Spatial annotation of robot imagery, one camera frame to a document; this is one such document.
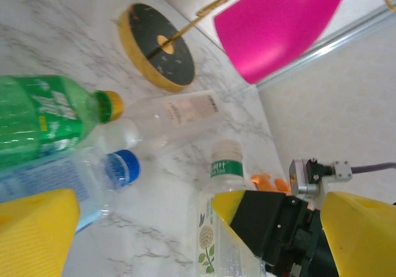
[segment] bottle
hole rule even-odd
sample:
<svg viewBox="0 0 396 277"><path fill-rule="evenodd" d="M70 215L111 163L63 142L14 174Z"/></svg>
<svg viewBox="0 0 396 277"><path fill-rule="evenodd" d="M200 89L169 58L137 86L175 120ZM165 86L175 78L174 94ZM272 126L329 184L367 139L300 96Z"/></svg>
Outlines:
<svg viewBox="0 0 396 277"><path fill-rule="evenodd" d="M123 110L117 93L65 76L0 76L0 90L0 167L69 148Z"/></svg>
<svg viewBox="0 0 396 277"><path fill-rule="evenodd" d="M144 98L128 107L121 118L103 126L101 147L106 152L134 147L139 156L157 155L168 145L180 144L215 126L223 116L222 102L211 90Z"/></svg>
<svg viewBox="0 0 396 277"><path fill-rule="evenodd" d="M243 177L242 146L235 140L223 140L212 152L211 180L199 194L197 276L260 276L260 261L211 207L217 193L249 189Z"/></svg>
<svg viewBox="0 0 396 277"><path fill-rule="evenodd" d="M1 172L0 203L54 189L73 189L80 204L79 232L107 215L114 190L139 174L139 161L128 150L108 155L94 147L64 151Z"/></svg>

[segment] pink object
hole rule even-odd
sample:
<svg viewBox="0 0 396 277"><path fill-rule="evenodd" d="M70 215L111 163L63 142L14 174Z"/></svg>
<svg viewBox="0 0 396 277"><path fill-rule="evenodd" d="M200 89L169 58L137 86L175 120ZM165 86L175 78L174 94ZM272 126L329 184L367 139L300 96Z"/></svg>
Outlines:
<svg viewBox="0 0 396 277"><path fill-rule="evenodd" d="M215 16L215 27L235 68L254 84L306 51L340 1L239 0Z"/></svg>

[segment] orange object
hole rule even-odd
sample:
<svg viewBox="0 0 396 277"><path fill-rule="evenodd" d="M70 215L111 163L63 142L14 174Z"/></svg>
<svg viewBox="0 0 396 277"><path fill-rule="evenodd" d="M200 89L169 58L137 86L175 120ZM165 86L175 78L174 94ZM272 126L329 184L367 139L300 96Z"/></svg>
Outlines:
<svg viewBox="0 0 396 277"><path fill-rule="evenodd" d="M290 185L282 178L275 179L275 185L271 182L271 175L261 173L252 175L251 181L255 183L257 189L261 192L283 192L291 195Z"/></svg>

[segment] cable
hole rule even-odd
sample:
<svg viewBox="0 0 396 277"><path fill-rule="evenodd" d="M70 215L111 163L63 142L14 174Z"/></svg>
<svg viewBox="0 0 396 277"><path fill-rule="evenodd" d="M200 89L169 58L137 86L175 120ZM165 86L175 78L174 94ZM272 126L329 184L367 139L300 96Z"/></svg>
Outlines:
<svg viewBox="0 0 396 277"><path fill-rule="evenodd" d="M396 169L396 163L383 163L383 164L372 164L369 166L352 167L352 174L368 173L375 171L382 171L386 169Z"/></svg>

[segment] white bottle label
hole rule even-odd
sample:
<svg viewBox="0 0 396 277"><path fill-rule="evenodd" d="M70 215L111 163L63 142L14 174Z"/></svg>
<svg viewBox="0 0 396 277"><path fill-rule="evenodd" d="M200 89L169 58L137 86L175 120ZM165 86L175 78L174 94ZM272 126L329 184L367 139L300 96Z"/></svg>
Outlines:
<svg viewBox="0 0 396 277"><path fill-rule="evenodd" d="M194 121L218 113L218 107L211 95L192 96L162 102L173 127L182 127Z"/></svg>
<svg viewBox="0 0 396 277"><path fill-rule="evenodd" d="M0 203L54 189L73 189L79 202L90 198L68 152L16 166L0 174Z"/></svg>
<svg viewBox="0 0 396 277"><path fill-rule="evenodd" d="M217 215L212 209L213 195L201 198L199 206L199 227L198 227L198 246L197 262L202 275L214 274L215 268L215 236Z"/></svg>

